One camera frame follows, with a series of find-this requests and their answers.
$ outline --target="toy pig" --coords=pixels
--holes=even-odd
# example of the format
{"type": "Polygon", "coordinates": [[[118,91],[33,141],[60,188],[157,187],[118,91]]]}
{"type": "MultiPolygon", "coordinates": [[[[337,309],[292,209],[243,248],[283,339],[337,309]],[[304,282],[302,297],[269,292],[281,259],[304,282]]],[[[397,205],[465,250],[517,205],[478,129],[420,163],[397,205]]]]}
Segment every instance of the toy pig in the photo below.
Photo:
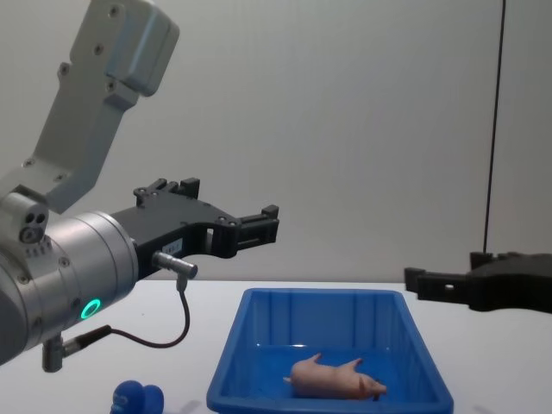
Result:
{"type": "Polygon", "coordinates": [[[296,362],[292,367],[290,382],[295,393],[307,398],[379,399],[387,393],[387,387],[354,369],[362,363],[359,358],[339,367],[317,364],[322,354],[296,362]]]}

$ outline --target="blue bin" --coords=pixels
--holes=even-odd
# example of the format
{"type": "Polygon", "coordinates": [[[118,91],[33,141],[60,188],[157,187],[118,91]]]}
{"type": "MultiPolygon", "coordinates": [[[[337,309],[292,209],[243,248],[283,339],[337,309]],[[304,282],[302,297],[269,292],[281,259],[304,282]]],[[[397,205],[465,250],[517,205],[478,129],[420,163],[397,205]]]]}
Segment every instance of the blue bin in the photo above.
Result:
{"type": "Polygon", "coordinates": [[[207,392],[221,414],[450,414],[453,400],[400,293],[373,290],[250,289],[207,392]],[[379,401],[298,398],[283,380],[292,365],[356,358],[387,386],[379,401]]]}

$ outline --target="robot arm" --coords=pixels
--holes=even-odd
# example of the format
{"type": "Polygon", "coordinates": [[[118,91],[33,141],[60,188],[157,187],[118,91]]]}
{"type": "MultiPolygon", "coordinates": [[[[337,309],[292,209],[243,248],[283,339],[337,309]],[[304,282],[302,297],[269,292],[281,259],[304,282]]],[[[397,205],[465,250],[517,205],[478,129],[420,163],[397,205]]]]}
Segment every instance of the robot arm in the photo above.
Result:
{"type": "Polygon", "coordinates": [[[16,191],[61,213],[83,197],[124,112],[157,91],[178,38],[148,1],[93,0],[34,153],[0,180],[0,199],[16,191]]]}
{"type": "Polygon", "coordinates": [[[91,1],[33,156],[0,180],[0,365],[44,343],[43,367],[55,372],[83,348],[64,346],[60,333],[138,280],[173,270],[187,310],[185,283],[197,267],[183,257],[230,258],[275,242],[278,207],[233,217],[198,200],[197,179],[138,188],[136,206],[112,216],[47,224],[50,210],[63,212],[95,185],[122,114],[155,93],[178,36],[148,0],[91,1]]]}

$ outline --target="cable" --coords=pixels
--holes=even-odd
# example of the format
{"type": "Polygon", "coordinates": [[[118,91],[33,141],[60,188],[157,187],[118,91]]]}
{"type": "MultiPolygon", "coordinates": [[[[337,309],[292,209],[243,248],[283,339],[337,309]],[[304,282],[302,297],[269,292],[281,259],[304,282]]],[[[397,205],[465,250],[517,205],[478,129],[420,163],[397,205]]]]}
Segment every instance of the cable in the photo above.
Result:
{"type": "Polygon", "coordinates": [[[504,44],[505,17],[506,17],[506,0],[502,0],[502,18],[500,21],[500,40],[499,40],[499,63],[497,67],[496,90],[494,92],[494,117],[492,119],[491,161],[489,163],[489,179],[488,179],[487,191],[486,191],[485,234],[483,235],[483,253],[486,253],[486,244],[489,236],[489,216],[491,214],[492,169],[494,167],[494,144],[497,137],[497,120],[499,118],[500,73],[502,71],[502,46],[504,44]]]}
{"type": "Polygon", "coordinates": [[[113,329],[109,325],[104,325],[101,328],[94,329],[91,332],[77,336],[74,339],[67,342],[64,345],[64,356],[72,355],[88,347],[89,345],[92,345],[92,343],[97,342],[102,338],[105,338],[109,334],[123,336],[129,339],[130,341],[140,343],[141,345],[149,348],[163,349],[163,348],[172,348],[178,345],[184,340],[184,338],[186,338],[186,335],[188,335],[188,331],[190,330],[190,308],[188,307],[188,302],[186,300],[184,290],[179,290],[179,295],[180,295],[180,301],[182,302],[182,307],[184,308],[185,325],[184,325],[184,330],[182,331],[180,336],[176,338],[174,341],[168,342],[168,343],[150,342],[150,341],[141,339],[138,336],[131,335],[130,333],[125,332],[123,330],[113,329]]]}
{"type": "Polygon", "coordinates": [[[186,301],[186,297],[185,297],[185,294],[184,294],[183,291],[179,292],[179,294],[180,294],[180,300],[182,301],[182,306],[184,308],[185,325],[184,325],[184,330],[182,331],[180,336],[178,338],[176,338],[174,341],[168,342],[168,343],[150,342],[150,341],[146,341],[144,339],[139,338],[138,336],[131,335],[128,332],[124,332],[124,331],[119,330],[119,329],[112,329],[111,334],[124,336],[125,338],[129,339],[130,341],[140,343],[141,345],[143,345],[145,347],[149,347],[149,348],[163,349],[163,348],[172,348],[172,347],[178,345],[179,343],[181,343],[184,340],[184,338],[186,338],[186,335],[188,335],[188,330],[190,330],[190,309],[188,307],[188,302],[186,301]]]}

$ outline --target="white table surface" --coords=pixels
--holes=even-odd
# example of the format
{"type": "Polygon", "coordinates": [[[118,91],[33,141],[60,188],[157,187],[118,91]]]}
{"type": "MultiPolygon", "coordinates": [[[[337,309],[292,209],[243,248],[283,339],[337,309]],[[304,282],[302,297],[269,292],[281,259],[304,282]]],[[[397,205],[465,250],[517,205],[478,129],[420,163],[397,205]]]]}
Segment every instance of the white table surface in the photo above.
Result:
{"type": "MultiPolygon", "coordinates": [[[[110,411],[124,380],[155,384],[166,414],[206,414],[205,394],[242,293],[249,287],[371,288],[401,284],[194,281],[188,285],[190,334],[176,348],[150,349],[110,336],[64,360],[58,373],[41,370],[41,347],[0,367],[3,414],[110,411]],[[199,353],[207,362],[199,363],[199,353]]],[[[455,401],[455,413],[542,414],[552,411],[552,315],[530,310],[479,313],[465,305],[405,299],[455,401]]],[[[109,323],[158,342],[172,340],[183,316],[173,281],[143,281],[118,304],[69,329],[69,339],[109,323]]]]}

